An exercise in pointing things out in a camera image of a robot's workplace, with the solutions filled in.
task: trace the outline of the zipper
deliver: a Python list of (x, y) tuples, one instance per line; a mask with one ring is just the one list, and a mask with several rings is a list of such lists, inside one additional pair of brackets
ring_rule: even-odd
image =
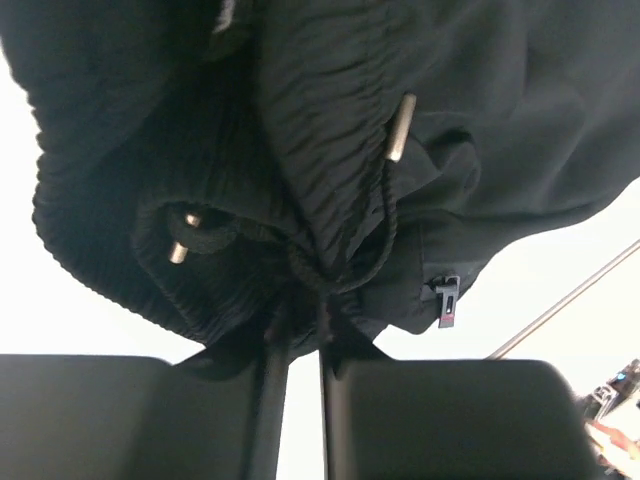
[(458, 275), (447, 275), (437, 277), (423, 286), (421, 300), (427, 297), (429, 287), (438, 300), (438, 328), (453, 328), (456, 320), (456, 307), (460, 298), (460, 277)]

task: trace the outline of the metal pole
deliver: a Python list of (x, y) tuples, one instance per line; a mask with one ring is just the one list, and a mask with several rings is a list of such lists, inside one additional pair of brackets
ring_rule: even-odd
[(578, 286), (575, 290), (573, 290), (569, 295), (564, 297), (558, 303), (556, 303), (553, 307), (535, 319), (532, 323), (522, 329), (516, 336), (514, 336), (507, 343), (498, 348), (495, 352), (493, 352), (488, 358), (497, 360), (503, 358), (506, 354), (508, 354), (511, 350), (516, 348), (520, 343), (522, 343), (527, 337), (536, 332), (540, 327), (542, 327), (545, 323), (551, 320), (556, 316), (558, 312), (560, 312), (564, 307), (573, 302), (576, 298), (582, 295), (584, 292), (593, 287), (596, 283), (598, 283), (605, 275), (615, 269), (618, 265), (628, 259), (631, 255), (640, 250), (640, 240), (636, 240), (636, 242), (624, 250), (620, 255), (615, 257), (609, 263), (607, 263), (604, 267), (598, 270), (596, 273), (591, 275), (587, 280), (585, 280), (580, 286)]

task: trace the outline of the black jacket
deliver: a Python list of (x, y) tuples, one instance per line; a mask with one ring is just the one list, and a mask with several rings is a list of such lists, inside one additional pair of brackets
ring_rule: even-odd
[(282, 292), (298, 354), (318, 292), (371, 337), (423, 332), (440, 278), (464, 293), (509, 243), (640, 176), (635, 0), (238, 0), (225, 30), (233, 3), (0, 2), (42, 129), (45, 247), (185, 337), (212, 343)]

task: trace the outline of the black drawstring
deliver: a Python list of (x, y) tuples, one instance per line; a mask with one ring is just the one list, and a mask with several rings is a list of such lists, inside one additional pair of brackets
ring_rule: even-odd
[[(384, 205), (387, 235), (385, 244), (376, 263), (365, 275), (358, 279), (350, 279), (351, 272), (343, 274), (338, 279), (327, 279), (315, 267), (309, 256), (292, 240), (287, 243), (287, 255), (293, 274), (309, 289), (321, 296), (347, 293), (362, 287), (373, 279), (387, 262), (393, 249), (398, 230), (398, 214), (396, 198), (392, 191), (391, 175), (385, 162), (382, 170), (382, 198)], [(193, 228), (184, 221), (185, 212), (171, 209), (169, 211), (169, 231), (173, 238), (189, 249), (190, 252), (210, 255), (227, 248), (238, 235), (249, 240), (259, 242), (279, 242), (280, 240), (267, 228), (246, 219), (229, 218), (222, 225), (207, 228)]]

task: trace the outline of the drawstring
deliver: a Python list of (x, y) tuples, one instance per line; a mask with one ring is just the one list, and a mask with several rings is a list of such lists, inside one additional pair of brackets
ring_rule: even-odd
[[(416, 107), (416, 96), (405, 94), (402, 98), (393, 128), (390, 132), (389, 144), (385, 153), (385, 161), (382, 168), (382, 199), (384, 206), (384, 219), (387, 224), (387, 235), (384, 247), (378, 256), (378, 260), (371, 268), (358, 279), (352, 279), (353, 272), (347, 271), (337, 279), (328, 279), (318, 271), (313, 259), (311, 259), (293, 240), (286, 241), (287, 256), (293, 274), (309, 289), (320, 294), (321, 297), (334, 294), (344, 294), (356, 290), (371, 281), (387, 262), (398, 230), (398, 212), (396, 198), (392, 191), (391, 172), (389, 161), (398, 162), (404, 152), (404, 147), (409, 135), (409, 128)], [(195, 253), (210, 255), (228, 247), (239, 235), (258, 242), (282, 243), (269, 228), (250, 220), (233, 218), (228, 215), (218, 214), (217, 222), (212, 228), (203, 225), (200, 227), (201, 217), (194, 213), (170, 210), (169, 231), (175, 239), (173, 251), (169, 257), (173, 263), (181, 263), (188, 250)]]
[[(398, 214), (396, 209), (396, 199), (392, 191), (391, 175), (389, 165), (385, 162), (382, 170), (382, 199), (384, 206), (384, 216), (387, 224), (387, 234), (385, 243), (378, 260), (375, 264), (361, 277), (350, 280), (350, 272), (343, 274), (337, 280), (326, 278), (315, 267), (313, 260), (293, 241), (286, 241), (287, 256), (289, 265), (293, 274), (309, 289), (319, 293), (321, 296), (331, 294), (347, 293), (368, 283), (373, 279), (386, 263), (395, 241), (398, 230)], [(187, 214), (186, 218), (201, 218), (193, 213)], [(241, 218), (230, 218), (226, 215), (222, 216), (223, 222), (217, 222), (214, 227), (207, 228), (206, 225), (200, 227), (200, 222), (194, 225), (194, 222), (185, 221), (184, 212), (178, 209), (170, 209), (168, 215), (169, 232), (177, 242), (177, 249), (174, 247), (174, 253), (171, 258), (179, 258), (180, 263), (184, 259), (184, 255), (176, 255), (176, 251), (190, 252), (211, 255), (227, 248), (234, 242), (238, 236), (269, 243), (281, 243), (271, 230), (256, 222)]]
[(311, 260), (305, 253), (293, 242), (288, 244), (289, 264), (294, 275), (302, 281), (308, 288), (326, 296), (330, 294), (343, 294), (356, 290), (363, 285), (369, 283), (382, 269), (387, 262), (393, 244), (395, 242), (396, 233), (398, 231), (398, 212), (396, 209), (396, 199), (393, 195), (391, 187), (391, 175), (389, 165), (385, 162), (382, 171), (382, 201), (384, 205), (384, 217), (387, 223), (387, 235), (384, 247), (378, 256), (378, 260), (361, 278), (355, 280), (345, 280), (348, 278), (343, 274), (336, 281), (326, 279), (316, 268), (314, 268)]

